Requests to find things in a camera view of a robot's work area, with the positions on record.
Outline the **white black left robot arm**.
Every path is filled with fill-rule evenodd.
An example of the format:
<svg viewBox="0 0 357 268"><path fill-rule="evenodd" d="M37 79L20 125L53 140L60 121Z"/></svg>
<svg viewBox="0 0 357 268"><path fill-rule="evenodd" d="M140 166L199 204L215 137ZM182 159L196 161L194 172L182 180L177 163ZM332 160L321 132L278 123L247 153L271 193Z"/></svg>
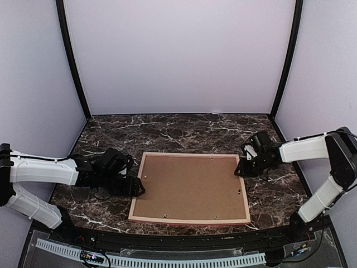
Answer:
<svg viewBox="0 0 357 268"><path fill-rule="evenodd" d="M131 155L109 148L97 158L70 155L50 158L22 154L1 144L1 206L14 209L44 224L66 243L75 243L78 230L66 209L51 205L21 187L21 182L55 183L90 189L106 189L110 195L139 197L145 188L138 177L129 175Z"/></svg>

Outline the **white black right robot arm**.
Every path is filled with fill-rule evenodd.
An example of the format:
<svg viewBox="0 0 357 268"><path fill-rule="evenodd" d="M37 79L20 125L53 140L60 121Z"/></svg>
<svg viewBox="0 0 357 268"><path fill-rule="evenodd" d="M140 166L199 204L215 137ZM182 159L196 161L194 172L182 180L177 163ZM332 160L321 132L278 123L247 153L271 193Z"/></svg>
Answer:
<svg viewBox="0 0 357 268"><path fill-rule="evenodd" d="M319 179L315 192L290 216L284 231L290 242L297 242L311 222L356 187L356 134L347 127L280 143L274 142L267 131L259 131L241 149L245 155L238 162L236 176L258 177L280 165L295 163L309 179L313 175L326 177Z"/></svg>

